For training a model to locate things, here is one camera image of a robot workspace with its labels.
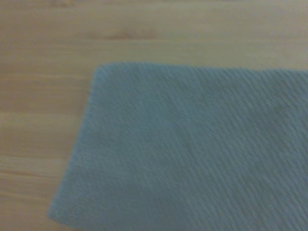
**light wood tabletop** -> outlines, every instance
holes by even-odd
[[[46,212],[95,67],[308,69],[307,12],[307,0],[0,0],[0,230],[71,230]]]

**wood grain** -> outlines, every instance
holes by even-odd
[[[46,218],[95,67],[146,61],[308,69],[305,0],[0,1],[0,230]]]

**blue towel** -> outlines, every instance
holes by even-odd
[[[84,231],[308,231],[308,71],[99,67],[48,216]]]

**wooden table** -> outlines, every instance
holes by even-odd
[[[71,230],[46,211],[96,66],[308,69],[307,11],[306,0],[2,0],[0,230]]]

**wooden surface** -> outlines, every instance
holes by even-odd
[[[93,69],[113,61],[308,69],[306,0],[0,0],[0,230],[46,218]]]

